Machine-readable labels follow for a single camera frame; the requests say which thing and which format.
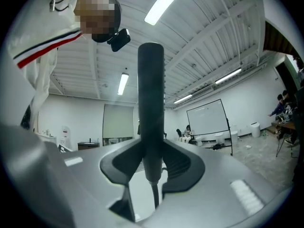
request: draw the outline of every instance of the black camera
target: black camera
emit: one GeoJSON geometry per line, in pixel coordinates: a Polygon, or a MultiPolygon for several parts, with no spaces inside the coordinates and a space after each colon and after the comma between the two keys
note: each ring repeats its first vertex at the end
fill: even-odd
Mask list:
{"type": "Polygon", "coordinates": [[[107,41],[111,45],[112,51],[116,52],[131,41],[128,29],[118,31],[111,39],[107,41]]]}

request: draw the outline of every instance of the white wall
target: white wall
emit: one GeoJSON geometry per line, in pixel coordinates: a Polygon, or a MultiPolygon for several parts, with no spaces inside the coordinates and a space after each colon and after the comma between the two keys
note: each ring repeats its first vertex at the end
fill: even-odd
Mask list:
{"type": "MultiPolygon", "coordinates": [[[[139,119],[139,113],[138,113],[138,106],[134,107],[134,135],[135,138],[139,138],[139,135],[137,135],[138,130],[138,119],[139,119]]],[[[170,140],[176,140],[177,133],[177,113],[173,110],[170,110],[168,108],[165,109],[165,115],[164,115],[164,130],[167,134],[167,139],[170,140]]]]}
{"type": "MultiPolygon", "coordinates": [[[[202,101],[177,110],[178,128],[183,131],[189,124],[187,110],[221,99],[229,124],[237,125],[238,135],[251,133],[250,124],[259,122],[261,129],[269,127],[275,117],[268,114],[277,106],[277,96],[285,90],[273,67],[253,75],[249,79],[202,101]]],[[[214,135],[205,136],[204,140],[214,140],[214,135]]]]}
{"type": "Polygon", "coordinates": [[[49,95],[39,111],[39,132],[49,129],[59,144],[62,126],[71,131],[71,149],[77,150],[78,142],[87,142],[103,137],[103,101],[49,95]]]}
{"type": "Polygon", "coordinates": [[[286,55],[287,59],[291,62],[291,64],[293,65],[296,73],[299,72],[298,66],[296,64],[296,61],[294,60],[294,57],[292,55],[286,55]]]}

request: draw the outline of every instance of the door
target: door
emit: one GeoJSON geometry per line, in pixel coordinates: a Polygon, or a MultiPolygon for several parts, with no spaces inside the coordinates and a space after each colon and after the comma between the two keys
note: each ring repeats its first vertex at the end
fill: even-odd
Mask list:
{"type": "Polygon", "coordinates": [[[276,70],[279,73],[289,95],[295,95],[298,90],[285,63],[281,63],[280,65],[278,65],[276,67],[276,70]]]}

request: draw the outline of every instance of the whiteboard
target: whiteboard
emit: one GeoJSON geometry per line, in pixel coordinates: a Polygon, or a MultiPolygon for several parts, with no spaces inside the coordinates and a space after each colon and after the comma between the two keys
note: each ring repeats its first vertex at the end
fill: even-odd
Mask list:
{"type": "Polygon", "coordinates": [[[195,135],[229,130],[221,100],[188,110],[187,115],[191,130],[195,135]]]}
{"type": "Polygon", "coordinates": [[[103,138],[134,137],[133,107],[104,106],[103,138]]]}

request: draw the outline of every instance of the ceiling light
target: ceiling light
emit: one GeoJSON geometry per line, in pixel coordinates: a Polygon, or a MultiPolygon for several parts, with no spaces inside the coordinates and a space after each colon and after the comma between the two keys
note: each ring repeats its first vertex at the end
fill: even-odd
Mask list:
{"type": "Polygon", "coordinates": [[[120,79],[119,88],[118,88],[118,95],[123,95],[124,93],[124,87],[127,84],[129,75],[122,73],[122,77],[120,79]]]}
{"type": "Polygon", "coordinates": [[[239,68],[239,69],[233,71],[231,74],[226,75],[225,77],[219,79],[218,81],[215,81],[215,83],[218,85],[218,84],[220,84],[221,82],[225,81],[226,79],[229,79],[229,78],[231,78],[232,76],[238,74],[240,71],[242,71],[241,68],[239,68]]]}
{"type": "Polygon", "coordinates": [[[144,18],[144,21],[151,25],[155,25],[173,1],[174,0],[157,0],[144,18]]]}
{"type": "Polygon", "coordinates": [[[192,97],[192,95],[185,96],[184,98],[182,98],[182,99],[180,99],[180,100],[174,102],[174,104],[177,104],[177,103],[179,103],[179,102],[181,102],[181,101],[187,100],[187,99],[190,98],[190,97],[192,97]]]}

